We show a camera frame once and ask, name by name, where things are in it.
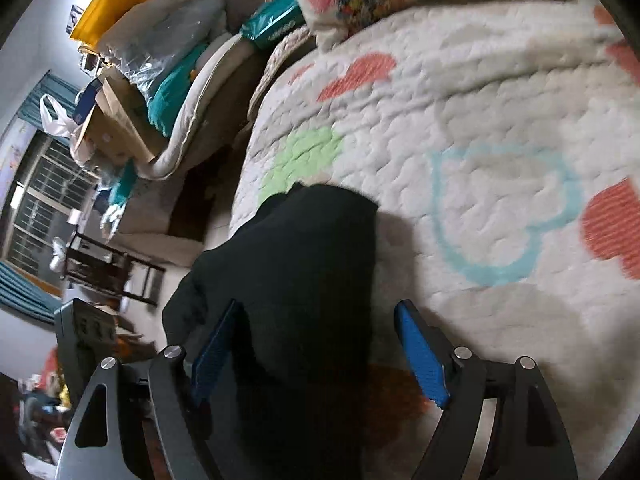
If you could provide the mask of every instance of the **brown cardboard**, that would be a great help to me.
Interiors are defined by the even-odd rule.
[[[132,153],[122,140],[125,134],[97,106],[92,108],[82,124],[78,142],[81,142],[85,137],[94,143],[98,150],[109,157],[110,161],[116,166],[122,166],[132,157]]]
[[[119,126],[114,134],[122,135],[122,142],[135,159],[151,162],[164,151],[168,141],[149,124],[144,97],[119,70],[105,70],[95,102]]]

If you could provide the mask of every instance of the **white quilted bedspread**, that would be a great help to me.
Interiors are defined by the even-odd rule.
[[[532,356],[585,479],[640,413],[640,89],[621,39],[586,6],[500,2],[410,9],[312,53],[260,108],[231,224],[296,180],[378,202],[372,362],[406,367],[404,298],[483,358]],[[438,416],[367,452],[367,477],[410,478]]]

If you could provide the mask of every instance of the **window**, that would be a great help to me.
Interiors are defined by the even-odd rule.
[[[53,238],[68,242],[75,229],[67,222],[69,213],[82,209],[94,185],[67,146],[38,132],[16,174],[3,259],[59,286],[60,275],[49,269]]]

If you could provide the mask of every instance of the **red heart pattern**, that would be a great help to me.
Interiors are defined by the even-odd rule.
[[[629,178],[589,200],[582,238],[596,258],[618,256],[625,275],[640,280],[640,200]]]
[[[609,45],[605,52],[616,59],[616,63],[640,85],[640,61],[626,40]]]
[[[389,72],[396,67],[396,60],[389,54],[371,52],[351,63],[344,77],[331,81],[318,96],[318,102],[338,97],[373,83],[389,78]]]
[[[293,83],[295,83],[298,79],[300,79],[304,75],[304,73],[307,70],[309,70],[313,65],[315,65],[315,63],[310,63],[308,65],[301,66],[299,69],[297,69],[293,73],[293,76],[291,76],[291,79],[289,79],[289,86],[293,85]]]

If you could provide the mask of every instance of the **tan cushion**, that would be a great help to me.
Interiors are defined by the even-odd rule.
[[[205,110],[198,131],[176,173],[194,168],[222,146],[234,142],[236,135],[246,125],[249,99],[260,81],[266,61],[266,53],[256,53],[220,87]]]
[[[136,165],[140,177],[149,180],[163,180],[177,171],[179,166],[181,171],[185,170],[181,167],[182,160],[190,151],[191,144],[200,130],[202,120],[213,98],[229,79],[233,80],[232,76],[236,70],[253,56],[257,56],[257,60],[250,66],[257,73],[259,79],[266,63],[266,60],[260,63],[260,60],[264,59],[264,54],[258,52],[254,44],[243,38],[241,34],[236,34],[215,52],[191,85],[187,98],[178,113],[167,149],[149,164]],[[250,78],[244,78],[242,84],[250,85],[247,91],[251,95],[250,92],[255,89],[255,83],[254,86],[251,86]],[[246,116],[248,98],[244,103],[238,102],[236,105],[244,106],[243,114]],[[228,110],[218,108],[210,113],[215,115],[216,112],[223,116],[228,113]],[[215,127],[207,131],[207,135],[211,136],[213,141],[218,139]],[[206,153],[206,156],[202,153],[198,154],[198,158],[204,156],[202,160],[205,160],[212,153]]]

